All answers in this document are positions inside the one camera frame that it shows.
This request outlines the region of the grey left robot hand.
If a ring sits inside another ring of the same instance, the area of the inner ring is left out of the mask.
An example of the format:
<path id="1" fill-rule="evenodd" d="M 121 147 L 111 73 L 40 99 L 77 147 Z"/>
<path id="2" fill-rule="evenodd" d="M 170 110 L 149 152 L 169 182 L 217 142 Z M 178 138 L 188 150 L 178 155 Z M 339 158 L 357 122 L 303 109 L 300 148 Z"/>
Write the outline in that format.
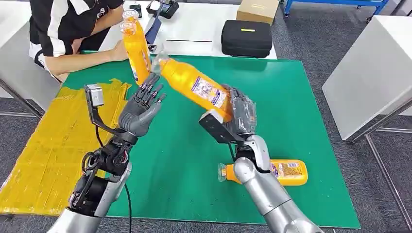
<path id="1" fill-rule="evenodd" d="M 149 126 L 162 106 L 166 97 L 163 93 L 159 95 L 163 84 L 158 84 L 160 75 L 150 73 L 148 78 L 137 89 L 137 92 L 128 100 L 119 116 L 121 129 L 136 137 L 144 136 Z"/>

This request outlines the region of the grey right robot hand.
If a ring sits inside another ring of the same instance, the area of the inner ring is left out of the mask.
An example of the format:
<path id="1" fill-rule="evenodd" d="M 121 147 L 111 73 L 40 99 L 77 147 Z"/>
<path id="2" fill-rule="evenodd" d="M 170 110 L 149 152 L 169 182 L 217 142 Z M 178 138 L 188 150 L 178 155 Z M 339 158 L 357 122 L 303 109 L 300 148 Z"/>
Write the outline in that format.
<path id="1" fill-rule="evenodd" d="M 232 119 L 224 126 L 231 132 L 247 138 L 256 133 L 257 114 L 256 104 L 237 88 L 227 84 L 222 85 L 230 94 Z"/>

